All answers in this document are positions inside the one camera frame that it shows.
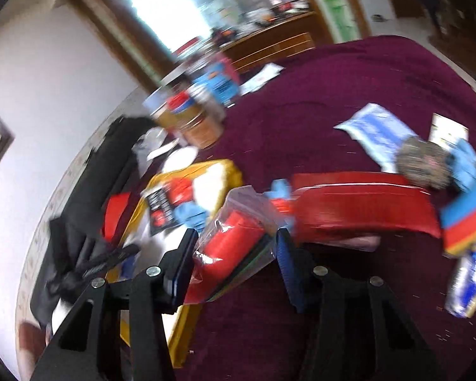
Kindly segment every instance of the bright light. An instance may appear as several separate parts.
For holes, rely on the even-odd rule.
[[[132,5],[171,52],[194,37],[211,36],[210,27],[191,0],[132,0]]]

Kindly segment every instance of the person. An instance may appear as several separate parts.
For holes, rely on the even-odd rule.
[[[440,28],[438,12],[440,9],[440,0],[420,0],[423,7],[428,12],[430,20],[435,28],[435,37],[439,40],[443,39],[443,32]]]

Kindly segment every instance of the black mount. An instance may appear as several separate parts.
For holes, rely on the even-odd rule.
[[[277,241],[291,303],[298,312],[312,310],[317,317],[299,381],[446,379],[435,354],[380,277],[366,282],[341,278],[297,248],[285,229],[279,230]]]
[[[179,248],[135,278],[108,284],[92,281],[57,330],[31,381],[123,381],[120,311],[130,313],[130,347],[135,381],[175,381],[162,314],[183,304],[198,235],[189,229]]]

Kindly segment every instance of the rainbow striped object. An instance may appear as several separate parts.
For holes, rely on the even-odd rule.
[[[476,184],[440,212],[444,249],[458,256],[476,242]]]

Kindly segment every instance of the maroon tablecloth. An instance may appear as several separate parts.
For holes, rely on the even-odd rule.
[[[476,149],[476,94],[450,67],[402,37],[329,45],[279,62],[286,69],[229,110],[226,132],[203,158],[229,158],[245,183],[262,192],[294,173],[379,171],[349,136],[333,126],[367,103],[378,103],[427,139],[432,113],[469,128]],[[440,208],[452,196],[433,194]],[[455,261],[442,242],[423,234],[384,236],[375,253],[311,245],[320,264],[344,277],[378,275],[457,379],[476,355],[476,315],[441,310]],[[311,321],[289,304],[272,263],[203,310],[179,381],[295,380]]]

